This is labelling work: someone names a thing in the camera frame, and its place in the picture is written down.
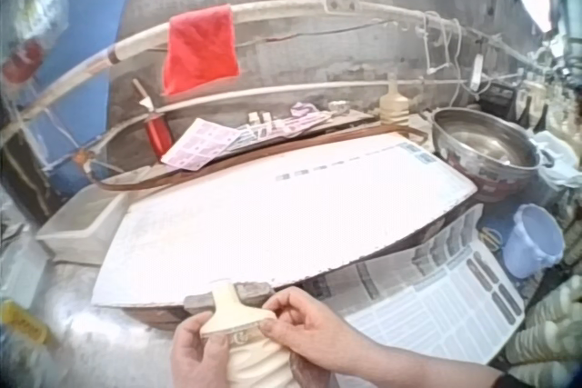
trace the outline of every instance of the blue plastic cup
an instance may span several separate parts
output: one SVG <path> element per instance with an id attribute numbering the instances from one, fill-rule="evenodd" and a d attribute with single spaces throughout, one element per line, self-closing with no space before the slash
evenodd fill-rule
<path id="1" fill-rule="evenodd" d="M 523 204 L 514 215 L 515 227 L 503 246 L 503 262 L 517 279 L 560 262 L 564 235 L 552 215 L 534 204 Z"/>

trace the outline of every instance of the concrete wall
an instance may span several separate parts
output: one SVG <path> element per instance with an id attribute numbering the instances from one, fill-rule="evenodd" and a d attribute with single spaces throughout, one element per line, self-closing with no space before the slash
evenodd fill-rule
<path id="1" fill-rule="evenodd" d="M 119 38 L 132 35 L 184 11 L 217 4 L 238 4 L 257 0 L 128 0 Z M 456 17 L 461 24 L 475 27 L 489 34 L 502 33 L 504 41 L 522 53 L 537 46 L 538 35 L 533 35 L 534 26 L 518 0 L 365 0 L 411 9 L 437 11 L 443 17 Z M 351 26 L 360 21 L 345 18 L 288 19 L 241 25 L 236 29 L 238 42 L 267 35 L 285 35 L 298 31 L 314 31 Z M 461 65 L 468 69 L 472 65 L 480 46 L 465 39 Z M 131 79 L 138 77 L 150 91 L 161 93 L 161 68 L 165 54 L 148 52 L 134 60 L 122 63 L 112 71 L 112 88 L 109 105 L 109 124 L 125 120 L 143 109 L 131 86 Z M 375 27 L 349 34 L 306 37 L 284 43 L 251 46 L 238 52 L 242 76 L 229 88 L 248 88 L 263 85 L 300 84 L 349 79 L 385 78 L 386 72 L 397 69 L 399 77 L 416 78 L 426 75 L 426 61 L 422 40 L 414 29 L 407 32 L 394 26 Z M 442 47 L 431 48 L 433 66 L 444 61 Z M 489 73 L 515 71 L 516 64 L 503 54 L 489 53 Z M 454 77 L 452 71 L 441 77 Z M 448 102 L 454 87 L 427 88 L 426 99 L 433 104 Z M 376 104 L 384 89 L 341 90 L 334 93 L 310 93 L 299 95 L 274 95 L 249 98 L 232 104 L 204 105 L 195 109 L 172 114 L 172 127 L 180 135 L 192 122 L 193 117 L 202 116 L 232 126 L 242 124 L 249 110 L 268 110 L 285 114 L 297 100 L 349 99 L 354 105 L 366 109 Z M 413 97 L 418 89 L 405 89 L 405 95 Z M 140 165 L 151 164 L 153 156 L 143 128 L 137 126 L 111 143 L 109 160 L 129 170 Z"/>

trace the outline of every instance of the red towel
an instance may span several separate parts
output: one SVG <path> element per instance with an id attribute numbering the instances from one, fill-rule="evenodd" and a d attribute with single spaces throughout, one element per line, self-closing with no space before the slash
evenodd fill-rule
<path id="1" fill-rule="evenodd" d="M 230 5 L 192 11 L 170 19 L 164 65 L 166 95 L 238 75 Z"/>

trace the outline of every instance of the stainless steel bowl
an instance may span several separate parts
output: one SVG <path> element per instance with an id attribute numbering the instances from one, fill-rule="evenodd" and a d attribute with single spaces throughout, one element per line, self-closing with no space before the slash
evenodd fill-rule
<path id="1" fill-rule="evenodd" d="M 437 111 L 433 143 L 447 163 L 477 185 L 477 199 L 483 202 L 496 202 L 521 190 L 542 165 L 524 129 L 469 109 Z"/>

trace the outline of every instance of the white board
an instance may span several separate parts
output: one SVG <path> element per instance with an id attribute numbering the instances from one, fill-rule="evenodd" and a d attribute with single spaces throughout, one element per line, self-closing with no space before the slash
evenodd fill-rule
<path id="1" fill-rule="evenodd" d="M 178 305 L 219 279 L 292 284 L 402 240 L 475 190 L 393 134 L 239 165 L 133 204 L 93 304 Z"/>

